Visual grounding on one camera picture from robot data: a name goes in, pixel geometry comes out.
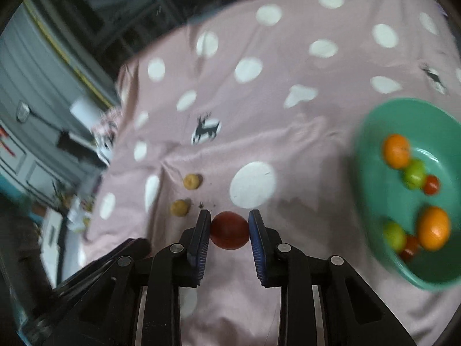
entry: polka dot fabric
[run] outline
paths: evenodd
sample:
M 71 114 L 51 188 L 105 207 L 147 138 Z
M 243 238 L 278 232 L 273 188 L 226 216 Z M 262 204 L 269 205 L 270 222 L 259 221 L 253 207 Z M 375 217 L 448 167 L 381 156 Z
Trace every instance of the polka dot fabric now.
M 346 162 L 360 122 L 389 98 L 421 98 L 461 118 L 455 53 L 434 0 L 245 0 L 172 32 L 121 69 L 123 129 L 86 261 L 126 238 L 149 238 L 154 253 L 177 242 L 200 203 L 213 216 L 258 208 L 306 254 L 343 256 L 418 345 L 432 345 L 461 289 L 435 297 L 376 263 Z M 203 176 L 193 191 L 183 186 L 189 173 Z M 187 217 L 170 215 L 177 199 L 191 200 Z M 210 243 L 205 275 L 181 293 L 184 344 L 277 344 L 279 292 L 261 290 L 250 244 L 230 254 Z M 214 319 L 245 331 L 227 339 Z

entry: green bowl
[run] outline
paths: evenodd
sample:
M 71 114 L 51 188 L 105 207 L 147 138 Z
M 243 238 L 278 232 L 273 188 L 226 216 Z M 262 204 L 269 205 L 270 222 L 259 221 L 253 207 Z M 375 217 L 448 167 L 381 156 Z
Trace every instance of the green bowl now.
M 381 155 L 383 140 L 401 134 L 411 144 L 412 157 L 440 179 L 437 195 L 409 190 L 402 173 Z M 354 188 L 360 218 L 370 248 L 387 268 L 426 290 L 442 290 L 461 281 L 461 125 L 448 113 L 418 99 L 392 99 L 366 118 L 356 141 Z M 426 205 L 444 209 L 452 225 L 448 243 L 437 252 L 421 250 L 405 264 L 383 237 L 383 224 L 392 219 L 415 234 L 417 216 Z

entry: red tomato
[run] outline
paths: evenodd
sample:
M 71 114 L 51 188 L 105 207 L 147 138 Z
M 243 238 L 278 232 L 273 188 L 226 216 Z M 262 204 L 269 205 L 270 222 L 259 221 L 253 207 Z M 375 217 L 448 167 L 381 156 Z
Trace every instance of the red tomato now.
M 408 235 L 407 244 L 405 245 L 403 251 L 400 253 L 400 258 L 405 263 L 408 263 L 418 253 L 419 249 L 420 244 L 418 242 L 418 238 L 414 237 L 413 235 Z
M 210 238 L 222 249 L 239 249 L 250 239 L 250 228 L 246 219 L 234 212 L 225 211 L 213 218 Z
M 432 174 L 426 177 L 426 183 L 424 184 L 423 191 L 426 195 L 435 195 L 440 190 L 440 182 L 436 176 Z

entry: orange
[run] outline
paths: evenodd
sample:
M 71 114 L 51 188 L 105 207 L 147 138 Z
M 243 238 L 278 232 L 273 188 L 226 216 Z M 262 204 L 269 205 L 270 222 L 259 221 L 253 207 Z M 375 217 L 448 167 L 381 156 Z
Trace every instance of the orange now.
M 437 251 L 450 238 L 450 219 L 443 209 L 429 206 L 420 216 L 416 232 L 418 241 L 424 249 Z
M 391 168 L 405 168 L 410 162 L 410 142 L 404 136 L 389 135 L 383 143 L 383 157 Z

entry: yellow fruit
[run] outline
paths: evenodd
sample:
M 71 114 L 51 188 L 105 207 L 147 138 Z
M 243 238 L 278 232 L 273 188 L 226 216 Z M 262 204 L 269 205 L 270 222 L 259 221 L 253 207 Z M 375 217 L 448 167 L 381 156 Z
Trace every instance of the yellow fruit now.
M 391 168 L 405 168 L 410 162 L 410 154 L 410 142 L 404 136 L 392 134 L 383 143 L 384 161 Z
M 451 224 L 447 213 L 438 206 L 430 206 L 418 220 L 417 237 L 428 251 L 441 249 L 450 238 Z
M 176 200 L 170 206 L 170 212 L 173 216 L 184 217 L 189 212 L 189 204 L 184 200 Z
M 195 190 L 200 186 L 200 177 L 197 174 L 188 174 L 184 177 L 183 185 L 188 190 Z

